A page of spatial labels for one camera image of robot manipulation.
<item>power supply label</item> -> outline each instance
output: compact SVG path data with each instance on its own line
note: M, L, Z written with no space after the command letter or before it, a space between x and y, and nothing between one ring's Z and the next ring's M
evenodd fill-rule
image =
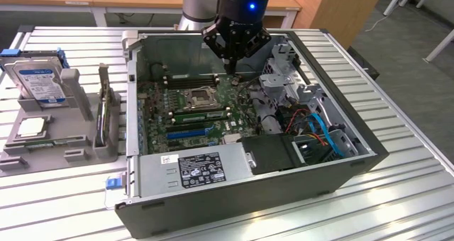
M36 100L42 103L64 101L64 92L50 69L20 70L18 73Z
M181 186L197 187L215 182L225 181L219 153L207 153L177 159Z

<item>aluminum extrusion table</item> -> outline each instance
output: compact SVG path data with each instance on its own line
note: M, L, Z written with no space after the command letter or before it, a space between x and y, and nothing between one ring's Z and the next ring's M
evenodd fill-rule
M80 82L88 93L99 90L97 63L109 64L109 79L121 93L124 111L123 29L34 27L33 32L17 34L10 47L24 50L61 47L69 65L81 73ZM319 30L296 33L390 156L332 194L145 240L452 238L452 165L334 38ZM315 81L307 68L301 68ZM5 77L0 85L1 145L18 109L17 95ZM121 117L124 131L125 115ZM120 150L125 150L124 133ZM108 164L0 178L0 240L133 240L115 212L104 206L104 180L124 169L121 156Z

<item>metal panel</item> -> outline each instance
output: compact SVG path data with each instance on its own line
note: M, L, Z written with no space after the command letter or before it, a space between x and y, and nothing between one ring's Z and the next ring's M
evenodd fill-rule
M115 38L124 28L36 27L30 39L48 38L42 43L25 45L25 49L54 49L60 46L80 57L78 71L95 78L96 58L119 61L119 38L111 43L93 43ZM85 31L93 32L89 37ZM339 53L343 58L319 55L318 61L327 69L355 110L390 151L390 156L375 168L355 176L335 193L283 205L219 222L196 226L148 240L442 240L454 237L454 177L451 165L420 134L403 113L382 93L376 84L355 65L338 44L318 30L297 30L312 52ZM70 37L74 43L57 44ZM111 75L124 80L125 65L112 65ZM311 81L313 76L305 71ZM88 93L97 93L99 84L82 85ZM124 97L124 82L113 83ZM0 93L5 85L0 84ZM0 136L8 134L9 121L18 104L0 100ZM127 116L121 115L124 125ZM125 127L120 127L123 151ZM0 240L133 240L112 211L104 209L100 191L108 175L123 171L124 157L103 165L61 169L0 178Z

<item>circuit board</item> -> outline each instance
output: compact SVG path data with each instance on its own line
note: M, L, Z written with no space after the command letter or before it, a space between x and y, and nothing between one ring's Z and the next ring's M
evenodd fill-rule
M236 101L245 82L232 86L232 79L221 76L215 87L192 89L169 89L163 82L137 83L141 154L219 145L228 134L256 135L256 127L247 122L256 119L253 107ZM193 126L199 133L179 138Z

